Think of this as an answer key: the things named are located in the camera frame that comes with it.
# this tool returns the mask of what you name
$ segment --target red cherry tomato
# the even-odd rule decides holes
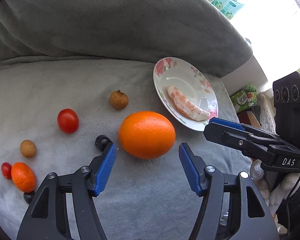
[[[58,114],[58,126],[65,133],[74,133],[79,128],[79,118],[72,109],[63,109]]]
[[[2,163],[1,165],[1,172],[2,175],[6,178],[6,179],[11,179],[11,165],[9,163]]]

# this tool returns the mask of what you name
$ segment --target metal pin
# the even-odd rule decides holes
[[[55,176],[56,176],[55,172],[50,172],[50,173],[47,175],[47,178],[48,178],[48,179],[53,179]]]
[[[240,176],[243,177],[244,179],[249,177],[248,173],[246,173],[245,171],[240,172]]]
[[[83,172],[83,173],[88,172],[89,171],[89,166],[82,166],[80,168],[80,171]]]
[[[213,166],[207,166],[206,170],[208,172],[214,172],[216,169]]]

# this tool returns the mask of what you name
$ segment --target white plate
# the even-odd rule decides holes
[[[164,106],[184,126],[195,131],[204,131],[209,120],[218,117],[218,102],[211,85],[204,75],[188,62],[175,57],[160,59],[154,66],[153,82]],[[196,106],[209,111],[209,119],[197,122],[179,113],[168,96],[168,85],[175,86]]]

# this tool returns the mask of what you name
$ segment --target black camera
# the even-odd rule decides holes
[[[295,71],[273,82],[275,131],[300,149],[300,73]]]

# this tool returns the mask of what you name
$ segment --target camera lens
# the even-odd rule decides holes
[[[283,102],[288,102],[289,100],[289,91],[288,91],[288,88],[287,87],[283,87],[281,89],[281,97],[282,97],[282,101]]]
[[[291,97],[295,101],[299,97],[299,90],[298,90],[298,87],[296,85],[293,85],[292,88],[291,88]]]
[[[274,99],[275,99],[276,102],[278,102],[279,99],[280,99],[280,93],[279,93],[278,90],[276,90],[276,91],[274,92]]]

